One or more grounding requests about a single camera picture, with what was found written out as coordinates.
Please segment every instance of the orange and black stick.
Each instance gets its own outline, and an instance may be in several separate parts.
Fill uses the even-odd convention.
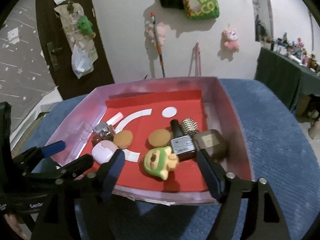
[[[159,36],[158,36],[158,31],[157,31],[156,16],[155,16],[154,12],[151,13],[151,17],[152,17],[152,21],[153,21],[153,28],[154,28],[155,36],[156,36],[156,46],[157,46],[157,50],[158,50],[158,54],[159,54],[160,65],[162,68],[162,75],[163,75],[163,77],[165,77],[164,65],[163,65],[163,59],[162,59],[162,51],[161,51],[161,46],[160,46]]]

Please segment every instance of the black bottle cap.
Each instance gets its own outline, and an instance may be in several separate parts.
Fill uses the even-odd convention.
[[[184,136],[183,132],[180,129],[179,121],[177,119],[173,119],[170,121],[171,130],[173,133],[173,138],[178,138]]]

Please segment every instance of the blue tablecloth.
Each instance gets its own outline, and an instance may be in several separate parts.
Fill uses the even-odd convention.
[[[316,156],[289,110],[262,83],[221,79],[239,114],[256,178],[270,183],[292,240],[300,240],[320,211],[320,169]],[[30,137],[26,149],[43,146],[84,98],[59,103]],[[42,162],[41,169],[54,168]],[[243,200],[233,239],[240,239],[247,201]],[[206,239],[219,205],[164,206],[114,196],[110,226],[118,240]]]

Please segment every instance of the red tray bottom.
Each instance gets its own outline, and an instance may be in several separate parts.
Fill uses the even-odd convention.
[[[151,93],[106,101],[108,109],[102,121],[107,121],[118,112],[122,112],[124,117],[127,117],[134,112],[152,108],[151,115],[134,119],[124,127],[124,130],[130,130],[133,133],[133,143],[128,149],[140,152],[140,157],[137,163],[125,161],[117,185],[162,192],[197,192],[207,190],[198,165],[194,160],[179,163],[178,169],[170,172],[166,181],[147,174],[143,169],[142,162],[146,153],[152,149],[152,146],[148,143],[150,133],[156,129],[163,128],[171,131],[170,121],[172,119],[178,119],[181,122],[183,119],[192,118],[198,123],[199,131],[207,130],[201,98],[201,91],[187,90]],[[177,108],[177,114],[172,118],[162,117],[162,111],[169,106]],[[92,143],[90,138],[80,155],[91,154],[91,151]],[[86,173],[97,171],[99,166],[95,162],[93,167]]]

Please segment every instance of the brown door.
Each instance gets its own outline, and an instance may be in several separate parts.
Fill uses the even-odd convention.
[[[98,59],[93,63],[93,72],[80,79],[76,77],[71,68],[72,51],[63,32],[61,21],[56,17],[54,11],[56,4],[53,0],[36,0],[36,20],[41,47],[45,60],[50,66],[49,70],[52,78],[58,86],[58,90],[63,99],[84,95],[90,93],[96,87],[114,83],[103,49],[97,22],[92,12],[92,0],[72,1],[81,4],[85,15],[93,24],[93,31],[96,33],[93,40]],[[62,48],[62,51],[57,55],[60,69],[56,72],[53,70],[47,50],[47,43],[51,41],[55,48]]]

